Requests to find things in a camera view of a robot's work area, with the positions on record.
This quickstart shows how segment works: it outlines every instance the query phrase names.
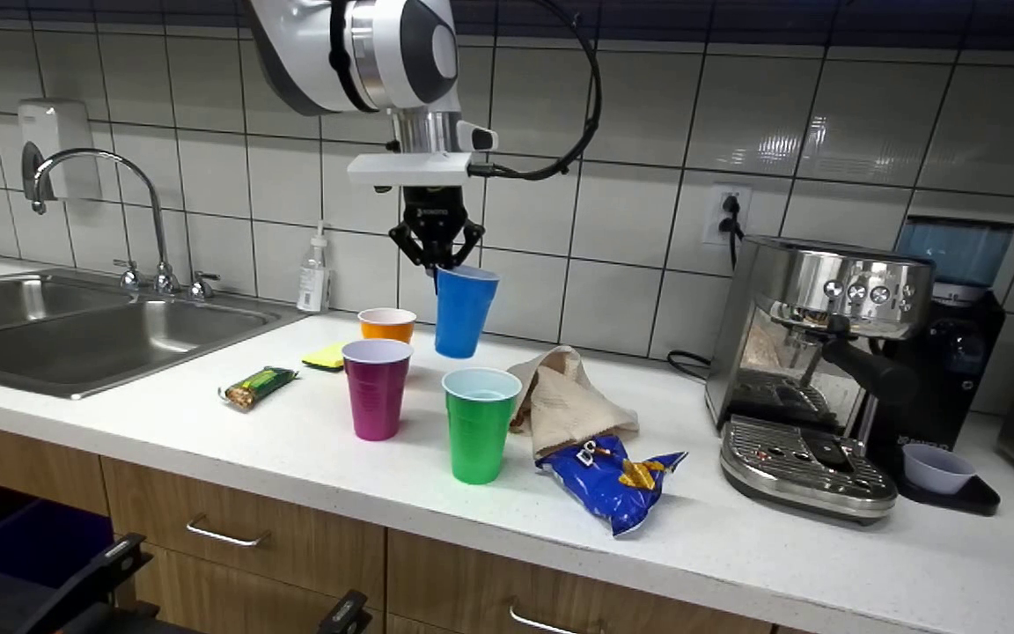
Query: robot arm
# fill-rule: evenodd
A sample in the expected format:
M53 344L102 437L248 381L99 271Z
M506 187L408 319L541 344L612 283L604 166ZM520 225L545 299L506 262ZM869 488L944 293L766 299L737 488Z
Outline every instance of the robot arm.
M268 81L300 114L388 114L397 152L348 178L403 187L392 241L411 263L459 269L483 236L460 204L473 152L493 133L460 121L450 0L252 0Z

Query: electrical outlet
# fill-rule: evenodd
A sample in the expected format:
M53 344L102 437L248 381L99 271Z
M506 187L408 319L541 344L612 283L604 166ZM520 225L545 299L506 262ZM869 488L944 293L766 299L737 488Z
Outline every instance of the electrical outlet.
M720 232L720 225L729 219L726 201L737 197L739 201L739 225L751 231L751 201L754 190L751 187L712 187L706 197L706 252L729 252L726 232Z

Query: stainless steel sink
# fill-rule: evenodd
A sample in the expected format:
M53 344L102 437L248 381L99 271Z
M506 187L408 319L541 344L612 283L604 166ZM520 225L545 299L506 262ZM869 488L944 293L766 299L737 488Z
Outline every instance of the stainless steel sink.
M0 327L122 303L132 299L127 293L117 290L117 283L53 275L53 271L0 278Z
M85 400L291 320L275 308L137 299L0 327L0 386Z

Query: power cord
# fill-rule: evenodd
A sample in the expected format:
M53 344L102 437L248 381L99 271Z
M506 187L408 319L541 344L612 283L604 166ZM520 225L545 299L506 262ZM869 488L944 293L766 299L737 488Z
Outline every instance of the power cord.
M720 222L720 232L729 242L729 269L739 269L739 241L747 241L743 222L739 222L739 215L743 215L739 197L737 193L723 197L723 213L726 213L726 219ZM666 362L676 373L692 373L692 377L708 377L708 369L712 369L712 355L699 355L699 353L686 353L686 348L673 348L666 355Z
M555 174L572 174L572 162L582 160L582 152L592 146L592 138L600 133L604 128L604 65L600 65L600 53L597 45L585 39L585 33L573 25L573 19L555 5L555 0L533 0L539 5L541 11L550 11L582 45L585 62L587 62L587 116L582 123L582 138L578 146L561 157L555 162L541 166L541 170L512 170L512 166L500 166L500 162L483 162L483 166L469 166L469 178L500 178L500 180L550 180Z

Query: blue cup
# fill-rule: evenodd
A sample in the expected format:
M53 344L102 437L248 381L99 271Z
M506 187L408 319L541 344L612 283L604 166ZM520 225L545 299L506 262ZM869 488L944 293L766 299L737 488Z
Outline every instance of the blue cup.
M469 360L476 353L487 310L500 278L480 269L436 271L436 353Z

